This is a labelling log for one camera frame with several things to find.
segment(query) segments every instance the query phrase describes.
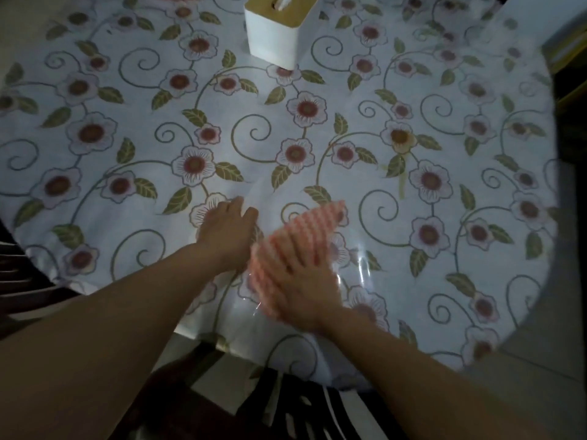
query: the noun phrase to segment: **tissue box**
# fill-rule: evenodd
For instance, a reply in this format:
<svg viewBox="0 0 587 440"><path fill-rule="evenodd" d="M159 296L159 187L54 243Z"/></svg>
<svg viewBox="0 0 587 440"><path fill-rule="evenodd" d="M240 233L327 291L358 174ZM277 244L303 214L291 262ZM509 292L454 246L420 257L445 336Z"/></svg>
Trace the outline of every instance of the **tissue box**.
<svg viewBox="0 0 587 440"><path fill-rule="evenodd" d="M246 2L249 49L253 56L291 71L316 35L322 0L291 0L281 11L273 8L274 2Z"/></svg>

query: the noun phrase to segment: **pink cleaning cloth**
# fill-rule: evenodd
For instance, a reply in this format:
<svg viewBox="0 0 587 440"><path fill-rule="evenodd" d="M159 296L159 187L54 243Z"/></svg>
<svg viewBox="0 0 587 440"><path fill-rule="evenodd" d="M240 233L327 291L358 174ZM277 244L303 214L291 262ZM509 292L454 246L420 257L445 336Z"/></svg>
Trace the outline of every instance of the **pink cleaning cloth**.
<svg viewBox="0 0 587 440"><path fill-rule="evenodd" d="M316 253L316 250L330 240L334 230L344 216L345 201L329 202L321 207L316 207L296 216L285 226L276 230L271 236L266 237L259 244L251 248L251 261L249 262L250 281L254 290L258 293L260 302L263 303L277 289L274 282L261 267L258 251L261 246L266 246L269 252L276 258L279 256L278 241L283 232L300 237L302 247ZM266 313L271 313L262 305Z"/></svg>

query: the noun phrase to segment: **floral tablecloth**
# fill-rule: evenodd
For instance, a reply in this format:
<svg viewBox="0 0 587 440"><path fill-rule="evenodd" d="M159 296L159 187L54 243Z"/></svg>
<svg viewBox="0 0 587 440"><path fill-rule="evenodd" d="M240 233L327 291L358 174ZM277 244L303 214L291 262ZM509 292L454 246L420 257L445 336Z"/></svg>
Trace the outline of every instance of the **floral tablecloth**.
<svg viewBox="0 0 587 440"><path fill-rule="evenodd" d="M544 59L476 1L324 0L288 71L248 54L245 0L78 0L5 77L0 216L42 272L89 294L193 242L221 200L260 209L259 239L344 199L344 305L470 364L534 303L558 210ZM246 274L220 275L178 331L364 385L257 304Z"/></svg>

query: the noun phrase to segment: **table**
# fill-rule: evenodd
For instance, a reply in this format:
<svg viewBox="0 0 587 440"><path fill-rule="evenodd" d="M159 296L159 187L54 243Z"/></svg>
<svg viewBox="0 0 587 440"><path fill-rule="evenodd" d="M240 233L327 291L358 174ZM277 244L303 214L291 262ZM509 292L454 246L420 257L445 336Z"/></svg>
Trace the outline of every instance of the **table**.
<svg viewBox="0 0 587 440"><path fill-rule="evenodd" d="M90 294L194 241L242 195L263 237L344 199L344 305L454 369L497 348L556 234L551 82L532 41L460 0L325 0L294 71L246 52L245 0L79 0L0 97L0 216L53 281ZM333 345L268 321L246 275L177 331L341 388Z"/></svg>

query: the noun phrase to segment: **forearm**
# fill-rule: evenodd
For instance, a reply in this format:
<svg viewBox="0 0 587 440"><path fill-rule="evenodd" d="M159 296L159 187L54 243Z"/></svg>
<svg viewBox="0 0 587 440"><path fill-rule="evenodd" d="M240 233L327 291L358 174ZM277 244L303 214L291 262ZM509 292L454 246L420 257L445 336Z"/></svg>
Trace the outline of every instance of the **forearm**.
<svg viewBox="0 0 587 440"><path fill-rule="evenodd" d="M351 310L329 313L323 332L378 390L410 438L546 438L493 395Z"/></svg>
<svg viewBox="0 0 587 440"><path fill-rule="evenodd" d="M106 438L189 303L218 273L199 247L182 251L1 342L0 431Z"/></svg>

